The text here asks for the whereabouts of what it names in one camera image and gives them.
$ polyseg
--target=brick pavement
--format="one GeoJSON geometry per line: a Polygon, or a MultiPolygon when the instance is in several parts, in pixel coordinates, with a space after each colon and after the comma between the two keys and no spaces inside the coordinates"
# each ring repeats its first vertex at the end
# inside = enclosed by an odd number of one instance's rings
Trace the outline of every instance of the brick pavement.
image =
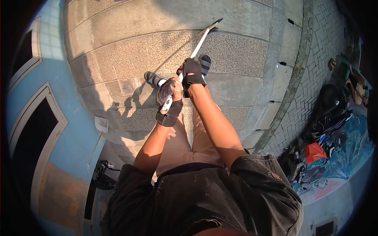
{"type": "Polygon", "coordinates": [[[335,59],[344,51],[345,20],[338,11],[335,0],[314,0],[313,9],[313,35],[306,69],[294,99],[261,154],[278,156],[299,136],[311,115],[321,87],[331,77],[331,71],[328,69],[329,58],[335,59]]]}

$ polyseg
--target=wall mural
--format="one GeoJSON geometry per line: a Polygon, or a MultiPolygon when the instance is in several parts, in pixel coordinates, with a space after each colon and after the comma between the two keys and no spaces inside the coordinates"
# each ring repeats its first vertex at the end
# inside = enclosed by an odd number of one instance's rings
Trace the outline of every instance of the wall mural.
{"type": "Polygon", "coordinates": [[[362,114],[355,113],[342,128],[327,136],[325,141],[327,145],[331,145],[332,140],[336,140],[336,143],[333,144],[335,150],[330,160],[326,162],[325,159],[319,159],[308,164],[303,182],[292,185],[303,205],[313,203],[346,183],[373,152],[369,144],[367,119],[362,114]]]}

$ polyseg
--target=curb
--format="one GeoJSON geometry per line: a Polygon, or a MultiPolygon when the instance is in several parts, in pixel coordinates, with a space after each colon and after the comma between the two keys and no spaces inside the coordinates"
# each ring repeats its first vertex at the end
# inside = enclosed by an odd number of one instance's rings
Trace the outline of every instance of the curb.
{"type": "Polygon", "coordinates": [[[281,120],[283,119],[287,109],[290,106],[291,101],[294,98],[295,92],[298,89],[299,82],[301,81],[306,67],[306,62],[311,46],[314,18],[313,12],[313,0],[303,0],[302,35],[293,73],[291,74],[291,79],[289,81],[289,85],[287,86],[286,93],[282,99],[281,106],[278,109],[276,116],[274,117],[269,128],[261,135],[260,139],[257,141],[253,154],[259,154],[267,145],[270,138],[273,136],[277,127],[281,123],[281,120]]]}

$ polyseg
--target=sandal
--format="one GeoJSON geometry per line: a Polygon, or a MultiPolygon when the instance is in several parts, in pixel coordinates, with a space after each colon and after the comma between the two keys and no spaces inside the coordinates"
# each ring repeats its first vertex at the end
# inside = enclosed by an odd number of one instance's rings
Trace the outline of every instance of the sandal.
{"type": "Polygon", "coordinates": [[[161,84],[163,84],[165,81],[167,81],[166,78],[161,77],[159,74],[153,72],[153,71],[146,71],[144,73],[144,79],[151,85],[155,85],[159,87],[161,84]]]}
{"type": "Polygon", "coordinates": [[[202,54],[199,58],[200,64],[201,64],[201,73],[203,76],[207,75],[211,66],[211,59],[208,55],[202,54]]]}

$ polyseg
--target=black t-shirt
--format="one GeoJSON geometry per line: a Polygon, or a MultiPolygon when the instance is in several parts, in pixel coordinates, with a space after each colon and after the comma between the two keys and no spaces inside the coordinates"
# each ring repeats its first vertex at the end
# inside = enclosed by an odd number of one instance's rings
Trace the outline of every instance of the black t-shirt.
{"type": "Polygon", "coordinates": [[[215,167],[169,174],[154,188],[140,170],[124,165],[102,232],[187,236],[227,227],[258,235],[297,235],[302,221],[301,200],[275,157],[251,154],[236,159],[230,172],[215,167]]]}

